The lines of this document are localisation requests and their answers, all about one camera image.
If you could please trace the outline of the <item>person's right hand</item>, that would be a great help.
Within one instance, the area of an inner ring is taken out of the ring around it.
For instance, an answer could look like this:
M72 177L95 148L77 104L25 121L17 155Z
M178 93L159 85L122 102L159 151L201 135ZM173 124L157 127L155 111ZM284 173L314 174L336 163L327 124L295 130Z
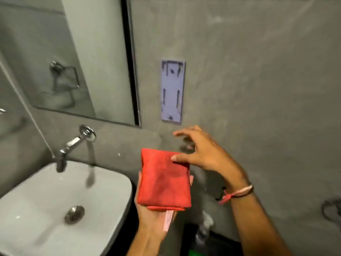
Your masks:
M184 137L189 144L187 154L192 154L191 165L219 173L227 182L230 193L250 185L240 164L199 126L176 130L173 136Z

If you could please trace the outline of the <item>person's left hand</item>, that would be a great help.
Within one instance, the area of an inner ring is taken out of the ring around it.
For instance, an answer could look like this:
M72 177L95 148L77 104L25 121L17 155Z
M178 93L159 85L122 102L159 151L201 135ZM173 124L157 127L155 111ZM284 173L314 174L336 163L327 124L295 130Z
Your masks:
M173 211L172 218L168 217L167 211L152 211L147 207L138 204L139 192L135 193L135 206L137 208L137 213L139 217L139 228L144 228L148 230L154 230L156 232L161 232L164 230L165 222L169 223L168 227L174 222L178 211Z

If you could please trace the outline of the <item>red microfiber cloth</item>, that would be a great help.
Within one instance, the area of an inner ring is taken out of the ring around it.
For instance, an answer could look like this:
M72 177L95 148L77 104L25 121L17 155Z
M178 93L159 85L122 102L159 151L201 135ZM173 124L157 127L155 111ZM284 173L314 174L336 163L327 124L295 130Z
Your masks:
M137 203L151 211L165 212L163 231L168 231L177 211L192 206L190 165L176 163L171 157L176 152L141 149L142 174Z

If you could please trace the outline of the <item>person's left forearm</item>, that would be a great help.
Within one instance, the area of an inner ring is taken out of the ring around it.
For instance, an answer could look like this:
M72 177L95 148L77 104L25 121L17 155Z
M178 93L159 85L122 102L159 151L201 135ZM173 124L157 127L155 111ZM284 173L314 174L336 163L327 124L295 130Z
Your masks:
M167 232L139 228L126 256L159 256Z

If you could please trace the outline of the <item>person's right forearm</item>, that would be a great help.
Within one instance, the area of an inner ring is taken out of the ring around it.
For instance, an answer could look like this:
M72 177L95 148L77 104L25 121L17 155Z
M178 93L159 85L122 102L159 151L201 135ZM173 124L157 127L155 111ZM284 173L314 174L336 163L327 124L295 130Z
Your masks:
M231 206L244 256L293 256L254 193Z

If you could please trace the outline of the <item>chrome sink drain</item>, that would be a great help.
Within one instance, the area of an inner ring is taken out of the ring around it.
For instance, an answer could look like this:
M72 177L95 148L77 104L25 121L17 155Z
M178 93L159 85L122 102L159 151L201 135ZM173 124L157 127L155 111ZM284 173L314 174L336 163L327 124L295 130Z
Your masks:
M74 225L78 223L83 218L84 215L85 215L85 209L83 206L73 206L66 213L64 217L64 222L67 225Z

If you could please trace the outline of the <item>clear plastic bottle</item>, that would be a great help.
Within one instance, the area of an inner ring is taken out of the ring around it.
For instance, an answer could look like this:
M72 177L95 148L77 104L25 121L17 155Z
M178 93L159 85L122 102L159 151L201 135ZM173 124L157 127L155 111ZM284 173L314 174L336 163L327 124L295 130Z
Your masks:
M206 211L202 211L202 223L198 226L195 241L198 245L204 245L210 236L210 230L214 226L214 220Z

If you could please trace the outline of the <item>white ceramic sink basin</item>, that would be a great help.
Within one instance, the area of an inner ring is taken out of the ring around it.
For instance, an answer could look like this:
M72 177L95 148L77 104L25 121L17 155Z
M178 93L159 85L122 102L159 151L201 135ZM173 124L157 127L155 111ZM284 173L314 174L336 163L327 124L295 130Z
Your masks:
M105 256L130 209L132 183L125 175L68 161L51 163L0 198L0 255ZM85 215L64 222L73 206Z

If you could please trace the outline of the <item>black waste bin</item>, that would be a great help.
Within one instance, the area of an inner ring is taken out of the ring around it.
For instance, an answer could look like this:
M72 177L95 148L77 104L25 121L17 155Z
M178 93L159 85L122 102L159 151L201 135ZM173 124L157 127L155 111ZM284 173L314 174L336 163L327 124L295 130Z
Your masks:
M185 224L180 256L244 256L241 243L210 232L208 239L200 245L195 240L198 225Z

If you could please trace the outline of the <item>purple plastic wall bracket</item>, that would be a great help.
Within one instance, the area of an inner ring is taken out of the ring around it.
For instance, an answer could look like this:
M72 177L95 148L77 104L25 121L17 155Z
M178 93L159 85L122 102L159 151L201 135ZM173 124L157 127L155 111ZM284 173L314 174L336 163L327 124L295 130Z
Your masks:
M162 121L181 124L185 69L185 61L164 59L161 62Z

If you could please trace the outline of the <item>chrome wall tap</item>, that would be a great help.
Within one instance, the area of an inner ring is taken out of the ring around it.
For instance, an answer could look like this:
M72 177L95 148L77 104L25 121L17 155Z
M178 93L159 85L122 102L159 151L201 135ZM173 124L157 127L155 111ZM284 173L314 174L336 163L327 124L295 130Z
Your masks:
M71 153L78 145L87 142L94 142L96 140L96 133L87 125L79 126L79 135L74 137L71 141L67 142L62 149L57 152L56 155L56 171L62 173L66 170L67 156Z

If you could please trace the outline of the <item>black-framed wall mirror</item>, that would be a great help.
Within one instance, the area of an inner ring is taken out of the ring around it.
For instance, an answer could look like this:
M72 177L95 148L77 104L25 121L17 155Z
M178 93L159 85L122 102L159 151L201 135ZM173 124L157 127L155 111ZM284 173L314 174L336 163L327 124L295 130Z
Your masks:
M0 0L0 64L32 107L140 126L130 0Z

